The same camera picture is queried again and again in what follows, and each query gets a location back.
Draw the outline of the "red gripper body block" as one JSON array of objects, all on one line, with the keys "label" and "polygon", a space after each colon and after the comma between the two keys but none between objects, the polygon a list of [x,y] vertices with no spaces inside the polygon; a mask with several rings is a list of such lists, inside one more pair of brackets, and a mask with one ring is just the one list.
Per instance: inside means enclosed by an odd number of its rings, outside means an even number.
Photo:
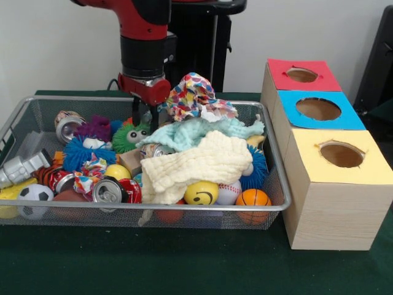
[{"label": "red gripper body block", "polygon": [[152,80],[134,79],[120,73],[118,83],[121,91],[140,98],[149,106],[164,103],[171,91],[171,84],[163,77]]}]

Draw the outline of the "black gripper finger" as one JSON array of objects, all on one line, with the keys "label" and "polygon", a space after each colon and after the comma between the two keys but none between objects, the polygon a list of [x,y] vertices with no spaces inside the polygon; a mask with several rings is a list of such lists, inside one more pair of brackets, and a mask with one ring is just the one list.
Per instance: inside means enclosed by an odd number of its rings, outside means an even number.
[{"label": "black gripper finger", "polygon": [[132,104],[132,120],[133,120],[133,125],[137,127],[141,123],[141,116],[139,113],[139,104],[140,104],[140,98],[137,96],[133,97],[133,104]]},{"label": "black gripper finger", "polygon": [[152,115],[152,120],[150,123],[150,132],[153,133],[158,128],[159,123],[159,111],[158,106],[150,106],[150,113]]}]

